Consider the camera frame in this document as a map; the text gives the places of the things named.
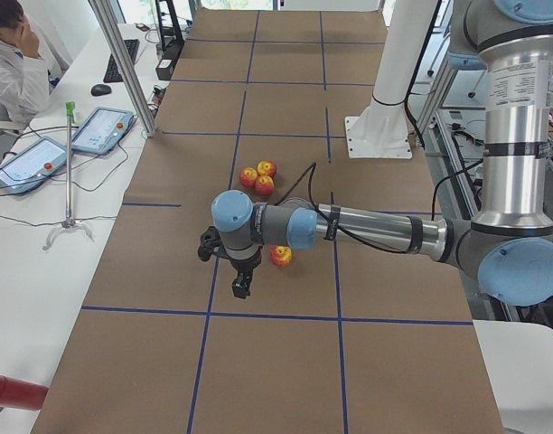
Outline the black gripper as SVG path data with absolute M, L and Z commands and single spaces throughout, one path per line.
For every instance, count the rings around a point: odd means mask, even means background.
M 232 281 L 233 295 L 236 298 L 247 298 L 250 296 L 254 269 L 262 261 L 262 248 L 249 247 L 244 250 L 234 250 L 226 247 L 225 251 L 230 264 L 237 271 L 237 277 Z

